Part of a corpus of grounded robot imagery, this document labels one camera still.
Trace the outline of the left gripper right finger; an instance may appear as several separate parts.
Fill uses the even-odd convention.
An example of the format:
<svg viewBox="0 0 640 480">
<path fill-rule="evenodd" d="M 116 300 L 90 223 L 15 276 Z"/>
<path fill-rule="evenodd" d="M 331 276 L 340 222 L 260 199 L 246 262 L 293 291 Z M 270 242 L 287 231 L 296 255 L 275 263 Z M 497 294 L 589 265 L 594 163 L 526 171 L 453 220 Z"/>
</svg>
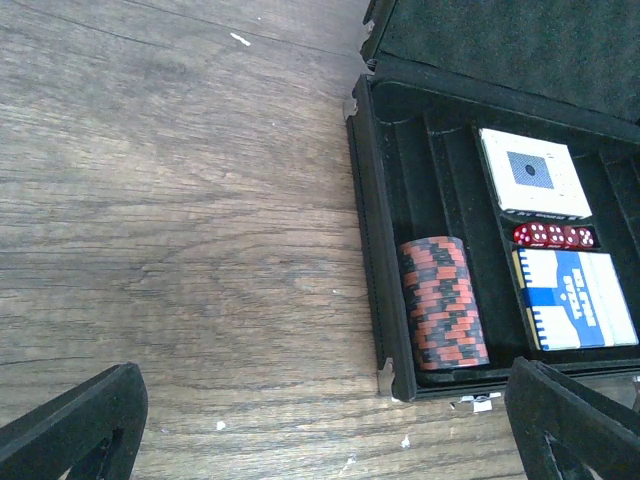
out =
<svg viewBox="0 0 640 480">
<path fill-rule="evenodd" d="M 522 357 L 505 405 L 529 479 L 639 477 L 638 411 Z"/>
</svg>

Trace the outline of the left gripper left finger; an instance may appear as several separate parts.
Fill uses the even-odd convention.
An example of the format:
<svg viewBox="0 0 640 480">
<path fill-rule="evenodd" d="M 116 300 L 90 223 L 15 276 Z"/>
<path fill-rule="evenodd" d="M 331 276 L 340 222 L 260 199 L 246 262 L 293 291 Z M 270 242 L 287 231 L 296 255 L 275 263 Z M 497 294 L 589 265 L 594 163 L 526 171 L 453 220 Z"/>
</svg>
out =
<svg viewBox="0 0 640 480">
<path fill-rule="evenodd" d="M 148 395 L 139 367 L 114 365 L 1 428 L 3 479 L 128 479 Z"/>
</svg>

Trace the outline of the red black chip stack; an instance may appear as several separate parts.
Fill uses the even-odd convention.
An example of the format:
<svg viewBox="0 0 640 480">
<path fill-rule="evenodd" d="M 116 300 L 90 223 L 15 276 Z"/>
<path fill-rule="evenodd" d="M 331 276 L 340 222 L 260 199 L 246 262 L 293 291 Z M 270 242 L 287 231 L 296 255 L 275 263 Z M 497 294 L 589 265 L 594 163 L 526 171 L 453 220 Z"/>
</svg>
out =
<svg viewBox="0 0 640 480">
<path fill-rule="evenodd" d="M 485 366 L 484 340 L 464 243 L 434 236 L 399 246 L 415 366 L 422 372 Z"/>
</svg>

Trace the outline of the black poker case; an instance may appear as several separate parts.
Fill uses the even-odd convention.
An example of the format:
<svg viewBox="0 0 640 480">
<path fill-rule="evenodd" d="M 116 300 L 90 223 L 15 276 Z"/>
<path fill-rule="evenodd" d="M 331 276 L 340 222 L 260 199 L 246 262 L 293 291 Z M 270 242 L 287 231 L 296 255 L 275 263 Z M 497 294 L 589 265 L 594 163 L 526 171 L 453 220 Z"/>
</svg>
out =
<svg viewBox="0 0 640 480">
<path fill-rule="evenodd" d="M 380 393 L 639 370 L 639 5 L 373 1 L 345 107 Z"/>
</svg>

